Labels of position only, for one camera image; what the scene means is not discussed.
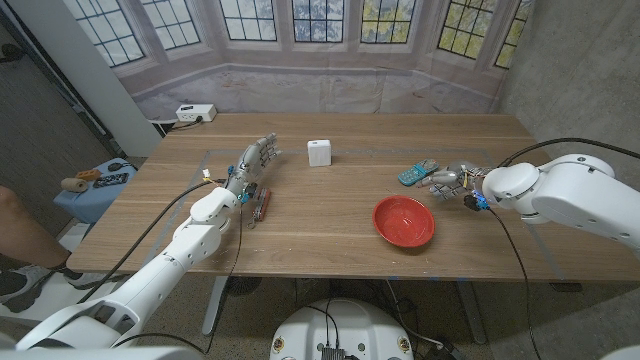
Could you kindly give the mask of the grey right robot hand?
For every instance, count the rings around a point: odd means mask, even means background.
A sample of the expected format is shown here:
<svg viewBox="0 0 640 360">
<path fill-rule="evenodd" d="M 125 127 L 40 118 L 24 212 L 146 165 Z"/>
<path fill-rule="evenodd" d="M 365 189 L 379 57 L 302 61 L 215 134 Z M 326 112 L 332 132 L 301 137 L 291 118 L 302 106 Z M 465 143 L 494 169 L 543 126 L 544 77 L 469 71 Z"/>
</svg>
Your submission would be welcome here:
<svg viewBox="0 0 640 360">
<path fill-rule="evenodd" d="M 440 201 L 473 191 L 483 194 L 484 179 L 492 170 L 492 167 L 479 167 L 468 161 L 457 161 L 426 176 L 415 186 L 426 187 Z"/>
</svg>

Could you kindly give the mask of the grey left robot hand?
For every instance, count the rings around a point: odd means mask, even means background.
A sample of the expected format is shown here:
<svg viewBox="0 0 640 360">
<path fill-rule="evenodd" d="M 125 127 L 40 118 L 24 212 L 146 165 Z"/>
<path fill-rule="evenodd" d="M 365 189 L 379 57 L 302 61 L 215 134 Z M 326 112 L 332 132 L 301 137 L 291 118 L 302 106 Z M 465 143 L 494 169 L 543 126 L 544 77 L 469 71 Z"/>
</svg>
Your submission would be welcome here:
<svg viewBox="0 0 640 360">
<path fill-rule="evenodd" d="M 245 188 L 256 182 L 268 164 L 281 154 L 277 134 L 270 133 L 249 145 L 228 177 L 225 188 L 241 198 Z"/>
</svg>

